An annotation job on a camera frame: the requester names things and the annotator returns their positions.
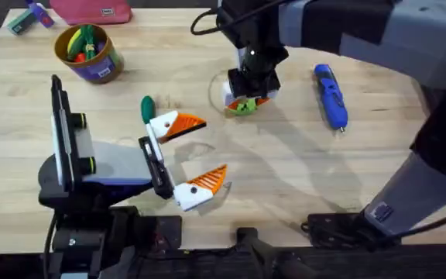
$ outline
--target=floor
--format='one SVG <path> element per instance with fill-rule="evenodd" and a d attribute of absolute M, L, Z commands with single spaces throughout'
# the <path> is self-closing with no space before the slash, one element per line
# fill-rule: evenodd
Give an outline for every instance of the floor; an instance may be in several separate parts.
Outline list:
<path fill-rule="evenodd" d="M 49 1 L 41 1 L 48 6 Z M 135 8 L 211 7 L 216 0 L 129 0 Z M 0 25 L 10 8 L 24 8 L 23 0 L 0 0 Z M 297 251 L 317 270 L 330 270 L 338 278 L 446 278 L 446 245 L 401 246 L 388 251 L 327 251 L 303 248 Z M 39 256 L 6 255 L 9 268 L 18 266 L 27 278 L 40 278 Z M 197 260 L 138 260 L 130 277 L 137 278 L 255 278 L 256 272 L 246 252 L 225 258 L 208 256 Z"/>

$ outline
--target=black cable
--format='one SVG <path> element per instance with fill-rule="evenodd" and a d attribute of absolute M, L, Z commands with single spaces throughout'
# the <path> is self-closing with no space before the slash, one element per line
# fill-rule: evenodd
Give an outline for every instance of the black cable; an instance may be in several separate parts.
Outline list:
<path fill-rule="evenodd" d="M 205 16 L 212 16 L 212 15 L 216 15 L 216 13 L 218 12 L 218 8 L 211 8 L 206 12 L 201 13 L 200 15 L 197 16 L 197 18 L 194 20 L 194 22 L 192 22 L 192 25 L 190 26 L 190 33 L 192 33 L 192 35 L 195 36 L 201 36 L 201 35 L 207 35 L 207 34 L 211 34 L 211 33 L 216 33 L 218 31 L 222 31 L 223 29 L 227 29 L 229 27 L 234 26 L 235 24 L 239 24 L 240 22 L 246 21 L 250 18 L 252 18 L 253 16 L 266 11 L 267 9 L 276 7 L 278 5 L 282 5 L 283 3 L 286 2 L 290 2 L 293 0 L 276 0 L 274 2 L 271 2 L 269 4 L 266 4 L 264 6 L 261 6 L 255 10 L 252 10 L 251 12 L 248 12 L 244 15 L 242 15 L 241 17 L 233 20 L 230 23 L 227 23 L 223 26 L 216 26 L 210 29 L 205 29 L 205 30 L 201 30 L 201 31 L 195 31 L 195 26 L 199 23 L 199 20 L 201 20 L 202 18 L 204 18 Z"/>
<path fill-rule="evenodd" d="M 389 241 L 392 241 L 392 240 L 395 240 L 395 239 L 401 239 L 401 238 L 406 237 L 406 236 L 413 236 L 413 235 L 416 235 L 418 233 L 424 233 L 424 232 L 427 232 L 427 231 L 432 230 L 432 229 L 439 228 L 439 227 L 444 226 L 444 225 L 446 225 L 446 217 L 444 217 L 442 219 L 439 219 L 439 220 L 437 220 L 435 222 L 432 222 L 430 224 L 427 224 L 427 225 L 424 225 L 424 226 L 420 226 L 420 227 L 415 228 L 415 229 L 410 229 L 410 230 L 408 230 L 406 232 L 399 232 L 399 233 L 394 234 L 392 236 L 387 236 L 385 238 L 377 240 L 376 244 L 387 243 Z"/>
<path fill-rule="evenodd" d="M 49 266 L 49 255 L 51 247 L 51 237 L 53 237 L 54 226 L 56 225 L 57 214 L 53 213 L 53 218 L 51 218 L 50 227 L 47 230 L 46 242 L 44 243 L 44 253 L 43 253 L 43 275 L 44 279 L 48 279 L 48 269 Z"/>

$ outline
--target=pink pencil case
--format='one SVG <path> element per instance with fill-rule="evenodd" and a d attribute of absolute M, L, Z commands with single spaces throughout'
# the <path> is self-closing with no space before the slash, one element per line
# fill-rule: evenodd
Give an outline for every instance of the pink pencil case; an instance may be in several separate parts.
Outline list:
<path fill-rule="evenodd" d="M 132 18 L 126 0 L 50 0 L 50 4 L 69 25 L 125 23 Z"/>

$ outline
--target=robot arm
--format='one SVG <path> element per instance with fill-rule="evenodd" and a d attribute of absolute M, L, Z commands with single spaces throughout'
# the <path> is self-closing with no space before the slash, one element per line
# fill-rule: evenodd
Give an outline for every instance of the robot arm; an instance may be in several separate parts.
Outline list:
<path fill-rule="evenodd" d="M 378 64 L 446 91 L 446 1 L 222 0 L 212 12 L 218 27 L 191 31 L 222 31 L 238 49 L 238 68 L 228 71 L 232 100 L 276 94 L 274 69 L 288 57 L 285 46 Z M 411 149 L 361 213 L 309 215 L 303 229 L 313 245 L 343 249 L 394 240 L 446 205 L 446 94 Z"/>

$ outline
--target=wooden tabletop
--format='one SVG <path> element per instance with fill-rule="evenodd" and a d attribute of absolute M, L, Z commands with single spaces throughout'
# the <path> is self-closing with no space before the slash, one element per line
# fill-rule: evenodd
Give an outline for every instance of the wooden tabletop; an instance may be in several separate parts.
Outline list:
<path fill-rule="evenodd" d="M 277 246 L 307 246 L 299 224 L 308 214 L 362 209 L 407 157 L 426 117 L 416 84 L 371 64 L 306 49 L 289 49 L 277 67 L 282 83 L 274 102 L 247 117 L 222 111 L 221 83 L 235 67 L 232 45 L 220 34 L 192 36 L 189 25 L 202 9 L 138 9 L 131 22 L 106 26 L 124 72 L 92 85 L 53 53 L 67 25 L 36 24 L 23 36 L 0 32 L 0 253 L 43 249 L 51 211 L 37 201 L 37 172 L 53 152 L 50 76 L 57 74 L 73 111 L 86 112 L 93 140 L 138 148 L 146 134 L 139 114 L 151 95 L 158 113 L 178 110 L 208 127 L 162 146 L 178 182 L 228 164 L 214 200 L 182 212 L 153 191 L 124 201 L 145 215 L 182 215 L 183 247 L 224 247 L 239 226 L 255 226 Z M 21 9 L 11 10 L 5 21 Z M 201 27 L 211 27 L 204 20 Z M 345 134 L 324 122 L 311 79 L 315 64 L 328 63 L 345 96 Z M 446 208 L 431 216 L 446 215 Z M 446 243 L 446 226 L 406 243 Z"/>

